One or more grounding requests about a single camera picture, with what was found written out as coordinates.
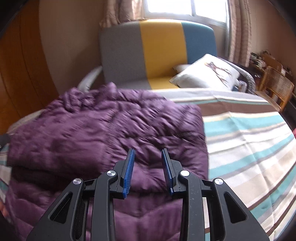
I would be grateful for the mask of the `wicker wooden chair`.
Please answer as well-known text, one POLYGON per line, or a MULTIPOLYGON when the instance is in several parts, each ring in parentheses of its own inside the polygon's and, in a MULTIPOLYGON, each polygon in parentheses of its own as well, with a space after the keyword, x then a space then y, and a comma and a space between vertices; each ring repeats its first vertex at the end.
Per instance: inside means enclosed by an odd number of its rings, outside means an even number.
POLYGON ((292 97, 294 87, 295 85, 288 78, 271 66, 267 66, 259 90, 255 91, 255 94, 282 113, 292 97))

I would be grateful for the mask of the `beige curtain left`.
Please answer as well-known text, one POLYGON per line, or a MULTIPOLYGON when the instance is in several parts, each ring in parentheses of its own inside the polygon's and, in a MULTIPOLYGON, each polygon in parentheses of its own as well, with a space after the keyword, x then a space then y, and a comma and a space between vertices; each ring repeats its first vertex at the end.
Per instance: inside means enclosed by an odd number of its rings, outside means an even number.
POLYGON ((143 0, 107 0, 100 22, 102 29, 144 19, 143 0))

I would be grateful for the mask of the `wooden wardrobe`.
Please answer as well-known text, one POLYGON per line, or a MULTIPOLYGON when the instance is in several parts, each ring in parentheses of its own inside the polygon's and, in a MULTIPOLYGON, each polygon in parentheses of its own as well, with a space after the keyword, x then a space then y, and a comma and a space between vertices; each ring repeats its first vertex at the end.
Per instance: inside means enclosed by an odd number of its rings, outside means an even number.
POLYGON ((39 1, 17 1, 1 31, 1 133, 58 97, 45 58, 39 1))

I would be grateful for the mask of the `purple down jacket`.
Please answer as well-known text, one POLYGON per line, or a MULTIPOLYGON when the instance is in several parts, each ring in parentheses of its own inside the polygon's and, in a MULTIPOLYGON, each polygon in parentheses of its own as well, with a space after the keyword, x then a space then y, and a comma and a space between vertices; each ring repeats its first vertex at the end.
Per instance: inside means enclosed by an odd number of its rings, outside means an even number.
POLYGON ((117 240, 178 240, 182 202, 167 193, 161 151, 208 177, 201 110, 112 83, 65 92, 12 135, 6 208, 19 239, 73 179, 97 178, 129 149, 135 150, 130 193, 114 202, 117 240))

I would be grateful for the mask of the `cluttered wooden desk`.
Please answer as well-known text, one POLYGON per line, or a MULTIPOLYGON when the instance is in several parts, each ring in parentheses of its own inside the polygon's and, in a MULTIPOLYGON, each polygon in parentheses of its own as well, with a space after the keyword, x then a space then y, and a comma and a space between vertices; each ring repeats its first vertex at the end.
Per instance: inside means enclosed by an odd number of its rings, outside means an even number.
POLYGON ((276 60, 268 50, 262 51, 260 54, 251 52, 249 65, 260 71, 264 71, 270 66, 279 71, 282 75, 293 78, 292 71, 288 67, 284 68, 283 64, 276 60))

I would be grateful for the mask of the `bright window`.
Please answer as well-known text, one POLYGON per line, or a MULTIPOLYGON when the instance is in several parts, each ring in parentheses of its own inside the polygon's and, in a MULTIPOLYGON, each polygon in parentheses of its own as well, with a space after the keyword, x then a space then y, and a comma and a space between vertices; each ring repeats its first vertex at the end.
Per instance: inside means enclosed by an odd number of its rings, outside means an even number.
POLYGON ((148 18, 209 19, 227 22, 228 1, 144 1, 144 13, 148 18))

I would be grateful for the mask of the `striped bed cover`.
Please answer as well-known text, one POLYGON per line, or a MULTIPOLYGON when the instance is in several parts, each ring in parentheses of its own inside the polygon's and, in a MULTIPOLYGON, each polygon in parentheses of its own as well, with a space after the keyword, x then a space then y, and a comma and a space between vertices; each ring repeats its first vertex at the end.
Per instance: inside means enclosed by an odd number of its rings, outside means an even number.
MULTIPOLYGON (((200 108, 208 152, 206 179, 222 178, 270 240, 295 240, 295 137, 275 108, 261 97, 241 92, 197 88, 149 92, 200 108)), ((43 110, 13 124, 10 139, 43 110)), ((9 145, 1 149, 1 211, 12 225, 6 208, 12 170, 7 165, 9 145)))

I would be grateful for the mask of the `beige curtain right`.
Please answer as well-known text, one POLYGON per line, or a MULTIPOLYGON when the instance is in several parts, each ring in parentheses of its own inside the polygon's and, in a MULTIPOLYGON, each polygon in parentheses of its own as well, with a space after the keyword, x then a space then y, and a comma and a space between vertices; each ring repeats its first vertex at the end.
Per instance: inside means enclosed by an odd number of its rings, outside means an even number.
POLYGON ((248 0, 228 1, 230 40, 228 60, 249 66, 251 55, 251 11, 248 0))

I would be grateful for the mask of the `white printed pillow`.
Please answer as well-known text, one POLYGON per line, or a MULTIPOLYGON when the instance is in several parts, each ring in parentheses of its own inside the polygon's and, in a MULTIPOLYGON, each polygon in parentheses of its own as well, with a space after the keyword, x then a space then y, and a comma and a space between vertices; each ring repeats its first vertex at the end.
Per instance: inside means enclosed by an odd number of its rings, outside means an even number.
POLYGON ((240 73, 229 63, 210 54, 204 55, 170 79, 180 88, 214 88, 231 91, 240 73))

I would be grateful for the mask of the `beige curtain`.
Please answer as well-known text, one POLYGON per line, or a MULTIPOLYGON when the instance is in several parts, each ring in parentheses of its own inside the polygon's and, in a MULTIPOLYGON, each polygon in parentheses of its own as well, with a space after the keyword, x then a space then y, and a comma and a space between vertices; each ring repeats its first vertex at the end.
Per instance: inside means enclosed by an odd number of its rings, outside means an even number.
POLYGON ((144 19, 143 0, 107 0, 100 22, 102 29, 144 19))
POLYGON ((228 1, 230 40, 228 60, 249 66, 251 55, 251 11, 248 0, 228 1))

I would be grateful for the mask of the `grey yellow blue sofa chair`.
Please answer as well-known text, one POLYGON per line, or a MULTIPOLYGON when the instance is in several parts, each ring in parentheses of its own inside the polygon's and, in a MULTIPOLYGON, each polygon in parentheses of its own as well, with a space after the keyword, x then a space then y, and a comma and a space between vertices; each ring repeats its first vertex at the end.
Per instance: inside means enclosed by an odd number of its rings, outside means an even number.
POLYGON ((179 20, 133 21, 105 28, 99 37, 102 65, 78 89, 88 91, 100 73, 120 88, 169 89, 173 67, 217 55, 212 28, 179 20))

